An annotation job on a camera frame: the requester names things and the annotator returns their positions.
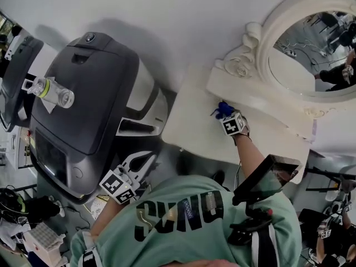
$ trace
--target blue object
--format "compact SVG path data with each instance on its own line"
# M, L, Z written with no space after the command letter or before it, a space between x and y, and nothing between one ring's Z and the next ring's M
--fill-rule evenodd
M212 116L215 112L217 114L215 115L216 119L220 120L225 117L229 117L235 112L235 108L230 106L228 103L221 101L218 105L218 108L214 110L214 112L211 113L210 116Z

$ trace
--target white table surface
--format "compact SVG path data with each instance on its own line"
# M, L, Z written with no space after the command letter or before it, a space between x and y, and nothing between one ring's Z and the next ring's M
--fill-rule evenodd
M188 152L208 159L239 164L234 141L225 136L220 122L210 116L219 99L207 92L206 84L211 69L191 65L177 94L162 139ZM275 118L246 106L234 105L247 118L250 137L264 156L274 154L298 159L303 165L309 154L310 143L294 136ZM292 182L298 184L304 167Z

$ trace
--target mint green t-shirt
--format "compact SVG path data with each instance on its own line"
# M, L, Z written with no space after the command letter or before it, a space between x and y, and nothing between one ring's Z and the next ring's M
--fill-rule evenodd
M247 218L245 204L234 206L233 196L208 177L179 176L164 181L125 207L100 233L95 244L103 267L157 267L204 259L252 266L251 246L227 242L230 224ZM273 210L280 266L296 266L301 232L291 202L280 192L254 207ZM85 249L79 232L72 240L71 267L77 267Z

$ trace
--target white wall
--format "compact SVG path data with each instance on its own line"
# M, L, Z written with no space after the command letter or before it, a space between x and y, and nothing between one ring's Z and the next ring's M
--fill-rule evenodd
M0 0L0 9L56 49L86 31L108 33L135 50L162 84L177 91L188 63L212 65L240 43L247 22L262 23L281 1ZM356 155L354 123L346 115L338 120L320 121L314 147L321 152L351 149Z

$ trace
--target mirror frame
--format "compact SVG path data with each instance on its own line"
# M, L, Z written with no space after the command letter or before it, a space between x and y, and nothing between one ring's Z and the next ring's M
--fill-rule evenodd
M325 11L339 11L356 16L356 0L285 0L269 15L256 49L256 67L263 82L295 98L313 103L338 103L356 98L356 86L332 92L295 92L285 88L272 74L268 58L280 36L297 21Z

